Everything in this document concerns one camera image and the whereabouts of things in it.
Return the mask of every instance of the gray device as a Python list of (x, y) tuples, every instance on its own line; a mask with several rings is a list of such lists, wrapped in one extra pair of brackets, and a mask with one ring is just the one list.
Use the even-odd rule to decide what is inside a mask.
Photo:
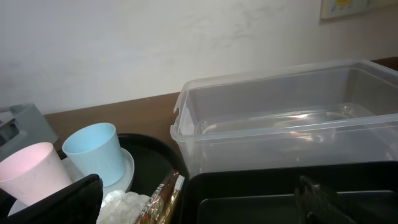
[(57, 134), (33, 103), (0, 107), (0, 113), (7, 112), (12, 117), (0, 119), (0, 162), (32, 144), (57, 141)]

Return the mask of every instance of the white plate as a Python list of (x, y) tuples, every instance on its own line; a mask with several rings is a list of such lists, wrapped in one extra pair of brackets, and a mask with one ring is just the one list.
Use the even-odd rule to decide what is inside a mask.
[[(114, 190), (123, 190), (127, 191), (131, 188), (132, 184), (132, 177), (134, 176), (134, 159), (132, 159), (131, 154), (123, 149), (122, 149), (122, 154), (124, 157), (124, 168), (126, 169), (124, 175), (120, 180), (118, 180), (116, 183), (113, 185), (110, 185), (108, 187), (103, 188), (103, 198), (109, 193)], [(63, 166), (65, 166), (65, 170), (69, 174), (72, 182), (76, 182), (84, 177), (84, 175), (80, 172), (80, 170), (77, 169), (77, 167), (73, 164), (73, 162), (67, 157), (62, 160)], [(8, 213), (8, 216), (17, 213), (23, 209), (27, 208), (27, 205), (22, 203), (19, 200), (16, 200), (12, 208), (10, 209), (10, 212)]]

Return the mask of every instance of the wooden table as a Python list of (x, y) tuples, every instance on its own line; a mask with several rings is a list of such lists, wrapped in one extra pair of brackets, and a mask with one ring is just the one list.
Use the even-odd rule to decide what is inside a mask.
[[(398, 70), (398, 57), (375, 60), (374, 62)], [(115, 125), (118, 133), (138, 133), (155, 137), (179, 151), (177, 143), (170, 136), (170, 126), (177, 114), (173, 113), (179, 93), (153, 96), (109, 105), (94, 106), (73, 111), (45, 115), (51, 127), (59, 136), (55, 148), (61, 150), (63, 142), (85, 126), (107, 122)]]

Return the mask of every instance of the yellow sticker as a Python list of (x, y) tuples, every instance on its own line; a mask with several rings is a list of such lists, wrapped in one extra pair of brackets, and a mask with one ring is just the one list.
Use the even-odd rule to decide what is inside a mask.
[(351, 3), (353, 0), (336, 0), (336, 5), (342, 5), (342, 4), (349, 4)]

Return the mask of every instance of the cup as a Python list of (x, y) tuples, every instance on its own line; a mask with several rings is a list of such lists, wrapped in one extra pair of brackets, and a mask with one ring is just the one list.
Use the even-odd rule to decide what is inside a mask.
[(84, 176), (98, 174), (104, 187), (124, 175), (124, 159), (113, 124), (99, 123), (80, 129), (69, 136), (62, 150)]
[(32, 205), (72, 184), (49, 142), (25, 147), (0, 162), (0, 188)]

